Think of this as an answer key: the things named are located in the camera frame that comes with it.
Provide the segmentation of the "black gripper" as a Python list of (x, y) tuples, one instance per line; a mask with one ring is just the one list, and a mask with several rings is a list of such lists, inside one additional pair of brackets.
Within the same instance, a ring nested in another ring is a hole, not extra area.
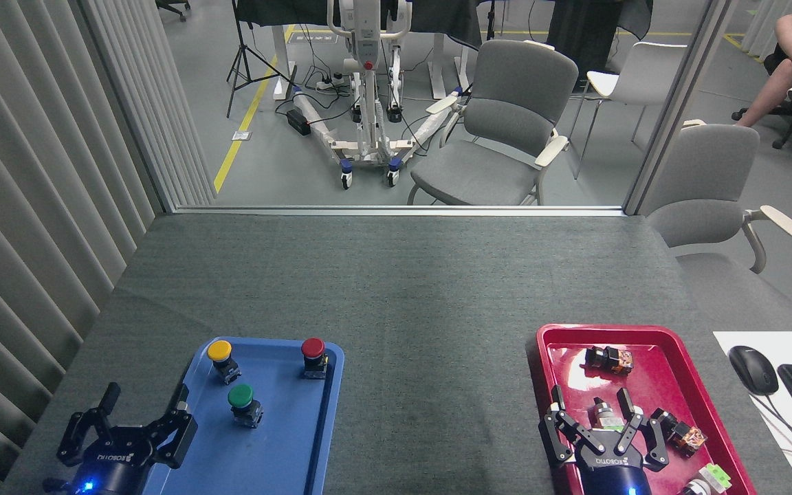
[[(553, 402), (538, 424), (551, 466), (575, 463), (584, 494), (650, 494), (650, 482), (644, 469), (661, 471), (670, 462), (662, 426), (648, 419), (632, 402), (627, 388), (618, 391), (618, 402), (626, 425), (620, 433), (618, 454), (596, 451), (596, 437), (578, 420), (569, 416), (560, 386), (551, 390)], [(640, 430), (646, 442), (644, 457), (630, 447)]]
[[(78, 494), (139, 494), (154, 463), (179, 469), (188, 454), (198, 425), (188, 412), (187, 385), (176, 386), (164, 414), (145, 427), (110, 425), (120, 391), (110, 382), (97, 407), (70, 417), (60, 441), (57, 459), (67, 467), (81, 463)], [(82, 454), (91, 427), (98, 438)]]

